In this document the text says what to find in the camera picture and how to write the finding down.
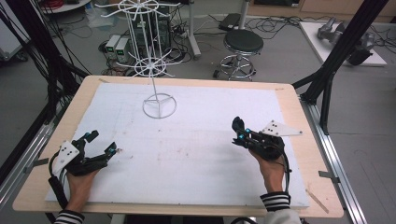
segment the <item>white wire display stand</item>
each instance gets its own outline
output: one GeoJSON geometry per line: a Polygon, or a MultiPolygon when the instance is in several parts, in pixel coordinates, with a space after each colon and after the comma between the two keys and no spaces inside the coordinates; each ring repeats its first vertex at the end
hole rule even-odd
{"type": "Polygon", "coordinates": [[[161,6],[177,7],[178,5],[179,4],[160,4],[155,0],[122,0],[118,4],[110,4],[104,6],[96,5],[97,7],[118,8],[118,10],[109,13],[103,17],[110,17],[120,12],[125,13],[132,39],[132,49],[134,51],[134,55],[131,52],[128,53],[135,59],[135,64],[128,65],[118,63],[118,65],[133,68],[135,74],[132,77],[140,76],[151,78],[154,94],[143,102],[143,111],[147,116],[153,119],[167,118],[174,114],[177,109],[177,101],[173,96],[167,93],[157,92],[154,78],[159,75],[167,75],[169,77],[173,77],[173,75],[166,73],[166,66],[181,63],[166,61],[166,58],[171,53],[171,50],[167,51],[163,55],[163,50],[161,48],[161,39],[159,35],[160,29],[158,25],[158,15],[161,15],[163,17],[169,17],[169,15],[165,15],[158,11],[158,8],[161,6]],[[152,22],[152,18],[150,17],[150,15],[154,17],[155,22],[152,22]],[[136,21],[137,17],[139,17],[140,19],[138,28],[141,29],[141,34],[143,34],[145,42],[145,52],[140,53],[137,45],[135,28],[133,25],[133,21],[136,21]]]}

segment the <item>wooden table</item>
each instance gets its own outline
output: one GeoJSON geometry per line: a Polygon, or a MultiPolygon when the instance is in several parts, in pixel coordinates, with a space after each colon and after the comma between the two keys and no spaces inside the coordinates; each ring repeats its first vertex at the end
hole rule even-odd
{"type": "MultiPolygon", "coordinates": [[[[147,78],[134,77],[86,77],[75,98],[67,108],[61,122],[54,131],[40,159],[51,158],[65,139],[72,139],[85,110],[89,106],[97,87],[101,83],[147,84],[147,78]]],[[[217,80],[195,80],[176,78],[157,78],[157,85],[244,88],[274,90],[281,107],[286,124],[299,127],[304,134],[290,137],[295,157],[300,167],[310,207],[298,210],[301,217],[341,217],[344,214],[333,183],[328,178],[318,175],[318,171],[327,171],[321,158],[318,145],[306,120],[304,111],[294,88],[290,84],[237,82],[217,80]]],[[[50,190],[48,165],[33,169],[17,196],[13,208],[17,211],[58,212],[61,207],[56,202],[46,202],[50,190]]],[[[204,206],[171,204],[136,204],[136,203],[88,203],[84,212],[113,214],[161,214],[194,216],[233,216],[262,217],[265,209],[249,206],[204,206]]]]}

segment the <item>white board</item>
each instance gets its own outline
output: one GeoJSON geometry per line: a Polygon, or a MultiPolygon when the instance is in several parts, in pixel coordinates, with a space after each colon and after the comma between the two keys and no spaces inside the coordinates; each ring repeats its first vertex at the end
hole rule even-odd
{"type": "MultiPolygon", "coordinates": [[[[173,95],[177,111],[151,119],[143,101],[150,85],[99,86],[73,139],[97,130],[86,156],[102,154],[116,142],[116,154],[95,178],[90,202],[258,205],[266,192],[257,161],[232,144],[232,121],[261,130],[272,119],[283,122],[274,91],[157,86],[173,95]]],[[[307,207],[304,182],[288,137],[291,205],[307,207]]],[[[56,201],[50,191],[47,201],[56,201]]]]}
{"type": "MultiPolygon", "coordinates": [[[[309,43],[322,62],[326,61],[333,48],[333,44],[331,44],[329,40],[318,39],[318,28],[322,27],[324,24],[326,24],[326,22],[300,21],[300,26],[303,29],[305,36],[308,38],[309,43]]],[[[332,31],[337,28],[338,24],[339,23],[335,23],[332,26],[332,31]]],[[[373,53],[373,55],[361,63],[361,66],[385,66],[387,64],[373,49],[371,49],[370,52],[373,53]]]]}

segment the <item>black stool seat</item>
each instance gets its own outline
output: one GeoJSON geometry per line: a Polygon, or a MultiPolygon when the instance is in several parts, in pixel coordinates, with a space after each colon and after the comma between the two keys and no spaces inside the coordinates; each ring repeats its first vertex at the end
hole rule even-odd
{"type": "Polygon", "coordinates": [[[259,35],[248,30],[232,30],[224,37],[224,44],[231,51],[241,51],[245,53],[259,53],[264,46],[264,42],[259,35]]]}

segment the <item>human hand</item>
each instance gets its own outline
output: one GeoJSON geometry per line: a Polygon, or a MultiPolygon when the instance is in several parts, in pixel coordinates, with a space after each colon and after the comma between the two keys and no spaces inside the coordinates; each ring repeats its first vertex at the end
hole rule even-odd
{"type": "Polygon", "coordinates": [[[81,213],[85,203],[90,198],[93,179],[99,170],[87,175],[74,176],[67,173],[70,188],[70,200],[66,206],[67,210],[81,213]]]}
{"type": "Polygon", "coordinates": [[[282,180],[285,174],[283,156],[280,156],[275,161],[266,161],[252,150],[249,150],[249,152],[259,162],[267,192],[283,191],[282,180]]]}

